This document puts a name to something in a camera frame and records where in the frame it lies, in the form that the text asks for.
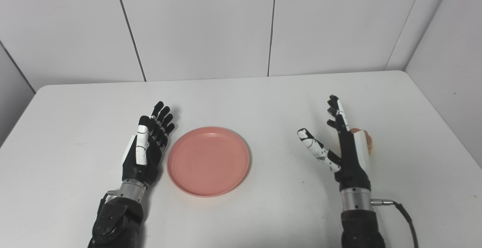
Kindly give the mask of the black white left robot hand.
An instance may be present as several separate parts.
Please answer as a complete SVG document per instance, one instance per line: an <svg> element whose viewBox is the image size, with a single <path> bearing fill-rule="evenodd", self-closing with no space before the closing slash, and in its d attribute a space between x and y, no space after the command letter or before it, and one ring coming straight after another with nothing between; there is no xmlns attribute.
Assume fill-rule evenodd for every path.
<svg viewBox="0 0 482 248"><path fill-rule="evenodd" d="M146 187L158 178L163 152L175 128L171 108L159 101L152 114L140 117L123 157L122 181L139 181Z"/></svg>

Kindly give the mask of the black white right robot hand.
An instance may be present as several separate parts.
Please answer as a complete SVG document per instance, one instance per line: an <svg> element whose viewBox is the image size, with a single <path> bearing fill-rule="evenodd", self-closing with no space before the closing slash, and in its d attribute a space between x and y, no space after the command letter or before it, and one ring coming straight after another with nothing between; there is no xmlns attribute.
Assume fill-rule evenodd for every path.
<svg viewBox="0 0 482 248"><path fill-rule="evenodd" d="M345 111L338 96L330 95L327 111L334 119L327 125L334 128L339 139L341 154L318 141L306 128L298 130L299 139L311 154L334 173L339 189L364 188L371 190L371 183L365 171L369 158L367 133L361 129L350 128Z"/></svg>

